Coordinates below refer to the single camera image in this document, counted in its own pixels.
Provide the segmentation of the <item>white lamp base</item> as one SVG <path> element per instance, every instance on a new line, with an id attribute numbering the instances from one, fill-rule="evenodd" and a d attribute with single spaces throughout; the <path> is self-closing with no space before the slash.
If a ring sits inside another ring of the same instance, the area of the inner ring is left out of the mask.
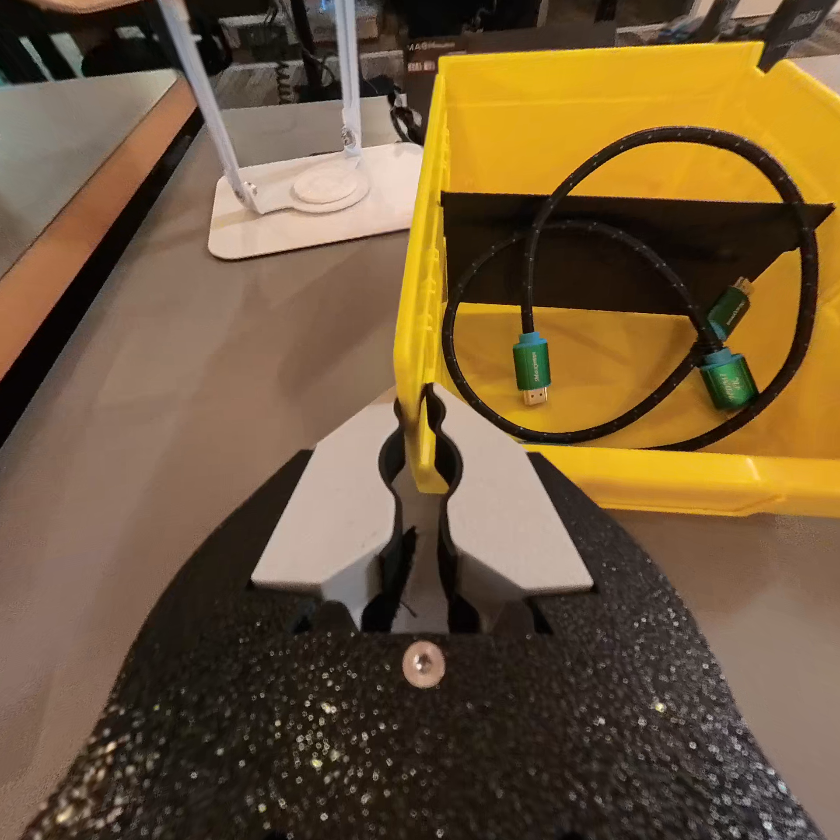
<path id="1" fill-rule="evenodd" d="M 363 147 L 355 2 L 334 4 L 342 150 L 246 167 L 190 35 L 185 3 L 158 5 L 223 169 L 207 242 L 212 256 L 240 260 L 410 228 L 424 153 L 405 141 Z"/>

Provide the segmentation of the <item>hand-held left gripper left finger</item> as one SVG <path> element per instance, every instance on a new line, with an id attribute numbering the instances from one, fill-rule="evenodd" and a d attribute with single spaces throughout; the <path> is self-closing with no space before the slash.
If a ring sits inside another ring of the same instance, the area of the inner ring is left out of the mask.
<path id="1" fill-rule="evenodd" d="M 412 564 L 394 489 L 405 463 L 398 402 L 379 396 L 308 452 L 252 585 L 337 602 L 357 627 L 391 627 Z"/>

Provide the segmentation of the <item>yellow plastic bin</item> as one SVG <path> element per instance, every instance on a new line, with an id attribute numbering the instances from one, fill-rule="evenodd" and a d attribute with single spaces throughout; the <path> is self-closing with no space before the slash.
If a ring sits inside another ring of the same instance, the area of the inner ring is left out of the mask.
<path id="1" fill-rule="evenodd" d="M 537 446 L 604 508 L 743 517 L 838 518 L 838 94 L 790 61 L 758 69 L 756 44 L 672 45 L 450 56 L 439 65 L 396 321 L 396 395 L 418 489 L 444 491 L 422 386 L 457 395 L 440 347 L 455 227 L 442 195 L 549 194 L 610 142 L 668 125 L 728 130 L 772 153 L 809 203 L 832 204 L 816 232 L 815 327 L 801 369 L 773 404 L 698 453 L 643 451 L 706 432 L 722 420 L 698 373 L 634 424 L 580 445 Z M 588 177 L 573 196 L 759 202 L 780 199 L 746 161 L 719 150 L 634 150 Z M 770 384 L 795 329 L 800 258 L 758 271 L 752 306 L 731 338 L 759 386 Z M 686 317 L 537 306 L 549 343 L 549 400 L 526 407 L 511 347 L 514 304 L 465 302 L 455 321 L 468 383 L 504 417 L 539 431 L 603 423 L 660 384 L 689 349 Z"/>

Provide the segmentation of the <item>black divider of yellow bin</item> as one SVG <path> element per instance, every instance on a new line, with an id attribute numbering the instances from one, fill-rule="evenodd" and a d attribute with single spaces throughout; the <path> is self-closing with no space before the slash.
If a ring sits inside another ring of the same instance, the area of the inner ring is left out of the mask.
<path id="1" fill-rule="evenodd" d="M 494 245 L 528 232 L 544 196 L 442 194 L 448 286 Z M 650 247 L 704 311 L 741 278 L 756 280 L 797 250 L 782 203 L 568 196 L 552 221 L 608 224 Z M 641 256 L 601 235 L 547 229 L 539 238 L 534 304 L 544 308 L 681 315 L 676 294 Z"/>

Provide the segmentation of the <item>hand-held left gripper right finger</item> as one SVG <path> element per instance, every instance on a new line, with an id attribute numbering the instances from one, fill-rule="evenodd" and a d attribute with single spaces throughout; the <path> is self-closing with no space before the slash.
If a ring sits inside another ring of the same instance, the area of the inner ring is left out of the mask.
<path id="1" fill-rule="evenodd" d="M 592 592 L 529 453 L 441 385 L 425 387 L 425 408 L 446 484 L 437 556 L 449 619 L 496 621 L 510 604 Z"/>

